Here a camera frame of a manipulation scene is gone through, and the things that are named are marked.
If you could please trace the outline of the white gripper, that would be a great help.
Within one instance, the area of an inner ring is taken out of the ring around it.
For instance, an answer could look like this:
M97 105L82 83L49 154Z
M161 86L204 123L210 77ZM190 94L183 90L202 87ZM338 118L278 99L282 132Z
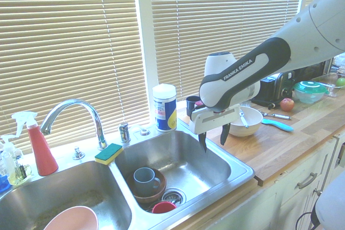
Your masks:
M191 113L189 129L192 133L199 134L198 140L204 152L207 151L206 132L222 126L220 144L224 145L230 131L229 123L237 120L240 117L239 110L240 105L235 104L220 113L215 113L207 107L194 110Z

